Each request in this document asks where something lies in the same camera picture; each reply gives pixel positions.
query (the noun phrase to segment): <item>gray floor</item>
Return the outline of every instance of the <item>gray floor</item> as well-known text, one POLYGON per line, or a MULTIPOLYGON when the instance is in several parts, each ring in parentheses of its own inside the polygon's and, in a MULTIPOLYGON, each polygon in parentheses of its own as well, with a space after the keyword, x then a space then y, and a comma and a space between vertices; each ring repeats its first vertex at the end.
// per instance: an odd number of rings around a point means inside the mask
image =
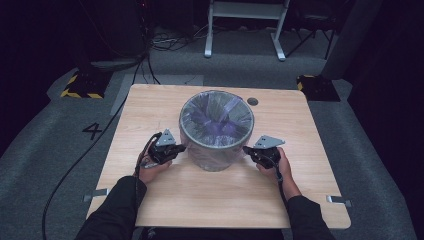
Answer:
MULTIPOLYGON (((294 33, 281 36, 284 49, 298 41, 294 33)), ((200 39, 175 52, 152 51, 155 74, 202 76, 204 86, 296 89, 298 75, 319 74, 325 65, 326 40, 320 34, 285 62, 277 60, 267 31, 219 33, 210 59, 203 57, 204 44, 205 39, 200 39)), ((149 74, 147 64, 143 67, 149 74)), ((134 70, 116 72, 102 100, 60 97, 75 70, 51 86, 51 103, 0 160, 1 239, 41 238, 41 217, 50 193, 92 143, 90 134, 82 130, 95 122, 100 129, 106 126, 115 101, 120 101, 117 96, 125 76, 134 70)), ((309 102, 341 193, 354 205, 348 208, 351 227, 333 230, 334 235, 338 239, 416 239, 403 196, 346 101, 351 85, 344 80, 334 85, 341 102, 309 102)), ((118 120, 57 191, 47 215, 48 239, 73 239, 83 224, 89 203, 82 202, 82 196, 96 187, 118 120)), ((288 230, 284 233, 291 239, 288 230)))

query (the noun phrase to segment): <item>controller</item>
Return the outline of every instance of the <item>controller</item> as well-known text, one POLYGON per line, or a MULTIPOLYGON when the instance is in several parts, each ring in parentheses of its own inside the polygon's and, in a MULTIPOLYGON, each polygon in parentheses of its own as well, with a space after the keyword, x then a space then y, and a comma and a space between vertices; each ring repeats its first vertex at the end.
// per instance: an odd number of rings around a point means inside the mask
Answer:
POLYGON ((148 146, 150 144, 150 147, 147 150, 147 155, 150 157, 152 162, 147 161, 147 159, 143 159, 140 162, 140 166, 142 168, 152 168, 157 165, 162 165, 172 159, 175 159, 178 153, 184 152, 186 149, 186 147, 182 144, 176 144, 169 129, 166 129, 163 133, 159 132, 154 134, 151 140, 152 139, 155 140, 149 141, 146 145, 148 146))
POLYGON ((243 151, 252 158, 253 162, 262 165, 265 169, 275 167, 278 170, 281 156, 277 146, 284 143, 285 141, 281 139, 264 135, 259 138, 253 148, 244 146, 243 151))

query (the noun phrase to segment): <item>number 4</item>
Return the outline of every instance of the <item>number 4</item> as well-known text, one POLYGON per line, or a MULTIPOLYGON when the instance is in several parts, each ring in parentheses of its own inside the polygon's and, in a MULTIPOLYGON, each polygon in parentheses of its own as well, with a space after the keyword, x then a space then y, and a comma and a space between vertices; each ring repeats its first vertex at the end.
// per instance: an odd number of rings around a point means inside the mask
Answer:
POLYGON ((98 129, 99 129, 99 124, 93 123, 90 126, 84 128, 84 130, 82 130, 82 131, 83 132, 90 132, 91 133, 91 140, 93 140, 94 137, 96 136, 96 133, 102 132, 102 130, 98 130, 98 129))

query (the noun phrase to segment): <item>white metal frame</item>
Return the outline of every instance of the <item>white metal frame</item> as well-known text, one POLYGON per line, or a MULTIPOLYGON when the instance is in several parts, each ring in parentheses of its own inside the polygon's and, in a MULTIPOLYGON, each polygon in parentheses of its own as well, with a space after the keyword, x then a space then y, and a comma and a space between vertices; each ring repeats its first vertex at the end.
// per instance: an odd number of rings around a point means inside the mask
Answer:
POLYGON ((286 18, 290 0, 282 0, 282 4, 236 3, 210 0, 208 17, 208 36, 206 38, 205 57, 212 56, 213 17, 256 18, 278 20, 277 31, 271 33, 277 57, 286 60, 279 42, 281 28, 286 18))

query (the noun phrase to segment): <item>mesh trash can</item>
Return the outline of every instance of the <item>mesh trash can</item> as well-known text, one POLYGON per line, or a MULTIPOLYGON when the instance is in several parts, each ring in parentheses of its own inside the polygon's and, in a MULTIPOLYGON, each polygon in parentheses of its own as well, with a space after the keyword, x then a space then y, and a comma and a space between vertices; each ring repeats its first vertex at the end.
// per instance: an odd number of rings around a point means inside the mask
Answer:
POLYGON ((244 157, 242 147, 252 134, 254 116, 239 96, 206 91, 184 104, 179 125, 181 142, 193 162, 217 172, 244 157))

